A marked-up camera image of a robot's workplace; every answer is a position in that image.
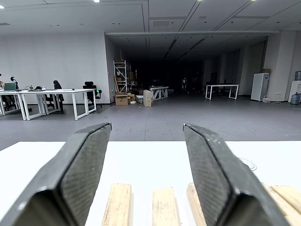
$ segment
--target white wall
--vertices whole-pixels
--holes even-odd
[[[93,81],[102,90],[101,103],[110,103],[104,33],[54,34],[0,37],[0,80],[15,76],[19,87],[33,85],[53,89],[80,89]],[[64,95],[65,103],[72,103]],[[83,103],[82,95],[77,102]],[[36,103],[32,97],[29,103]]]
[[[110,102],[114,102],[115,95],[115,81],[114,81],[114,63],[115,59],[122,59],[121,50],[114,45],[114,43],[108,38],[105,37],[105,50],[106,50],[106,60],[108,68],[108,79],[109,79],[109,91],[110,91]]]
[[[288,78],[288,83],[287,83],[287,88],[285,93],[285,100],[288,100],[289,98],[291,87],[292,87],[292,81],[295,80],[296,71],[301,71],[301,32],[297,32],[297,36],[296,36],[292,66],[291,66],[290,75]]]
[[[268,97],[284,101],[296,41],[296,31],[282,31],[268,39],[264,68],[272,69]]]

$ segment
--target white desk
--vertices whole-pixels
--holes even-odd
[[[92,110],[89,110],[88,108],[88,98],[87,98],[87,92],[91,92],[93,91],[93,98],[94,98],[94,108]],[[84,103],[85,103],[85,113],[78,115],[77,114],[77,108],[76,108],[76,99],[75,99],[75,94],[76,93],[83,93],[84,96]],[[52,95],[53,96],[53,100],[54,100],[54,106],[55,109],[52,111],[48,110],[47,107],[47,103],[46,103],[46,98],[45,95]],[[28,91],[28,90],[24,90],[24,91],[11,91],[11,92],[0,92],[0,97],[1,95],[14,95],[17,96],[18,98],[18,103],[21,108],[21,112],[22,112],[22,116],[23,116],[23,120],[30,120],[42,115],[47,115],[50,114],[52,112],[55,111],[60,111],[60,106],[58,105],[58,108],[56,108],[56,103],[58,103],[58,96],[62,94],[71,94],[72,95],[72,102],[73,102],[73,109],[74,109],[74,117],[75,120],[78,120],[86,115],[89,115],[89,113],[96,111],[96,101],[95,101],[95,92],[94,89],[58,89],[58,90],[44,90],[44,91]],[[26,95],[36,95],[37,97],[37,102],[38,102],[38,107],[39,107],[39,113],[34,114],[34,115],[29,115],[29,111],[28,111],[28,106],[27,106],[27,102],[26,102]],[[2,98],[0,98],[0,104],[1,104],[1,109],[3,108],[3,102],[2,102]]]
[[[16,105],[15,110],[5,111],[3,100],[2,100],[2,96],[5,96],[5,95],[12,95],[14,97],[14,101],[15,101],[15,105]],[[6,114],[16,112],[16,111],[21,111],[23,120],[26,120],[21,95],[15,91],[12,91],[12,92],[0,91],[0,116],[4,116]]]
[[[212,88],[213,87],[230,87],[230,93],[229,93],[229,99],[237,99],[237,94],[238,94],[238,88],[239,88],[240,85],[206,85],[206,96],[205,98],[208,99],[208,100],[211,100],[211,95],[212,95]],[[210,97],[207,97],[207,94],[208,94],[208,87],[211,87],[210,88]],[[232,87],[236,87],[236,94],[235,94],[235,97],[231,97],[231,92],[232,92]]]
[[[0,151],[0,221],[38,170],[64,142],[19,142]],[[301,191],[301,141],[227,142],[233,153],[252,161],[255,175],[269,185]],[[185,142],[109,142],[100,183],[86,222],[101,224],[113,183],[131,184],[133,226],[151,226],[152,192],[173,187],[182,226],[194,226],[186,189],[192,175]]]

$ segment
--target wooden block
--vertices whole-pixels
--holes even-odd
[[[297,190],[290,186],[271,186],[271,188],[301,214],[301,194]]]
[[[194,183],[190,183],[188,185],[186,193],[197,226],[206,226],[207,224],[201,208],[201,204],[198,199],[198,194],[196,191],[196,187],[194,186]]]
[[[178,208],[172,187],[155,190],[152,199],[153,226],[179,226]]]
[[[102,226],[129,225],[131,196],[131,185],[112,185]]]
[[[280,195],[274,192],[268,185],[262,185],[267,190],[269,195],[273,198],[289,224],[292,226],[299,226],[301,224],[301,215],[283,198],[281,198]]]

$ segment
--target pillar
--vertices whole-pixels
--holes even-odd
[[[267,96],[272,101],[285,100],[296,34],[296,31],[282,31],[268,39],[264,68],[271,69]]]
[[[223,54],[220,57],[219,71],[217,74],[219,83],[224,83],[226,71],[227,55]]]

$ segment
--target ceiling beam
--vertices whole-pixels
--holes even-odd
[[[254,35],[273,35],[276,31],[202,31],[202,32],[106,32],[105,35],[112,36],[161,36],[161,35],[216,35],[216,34],[254,34]]]

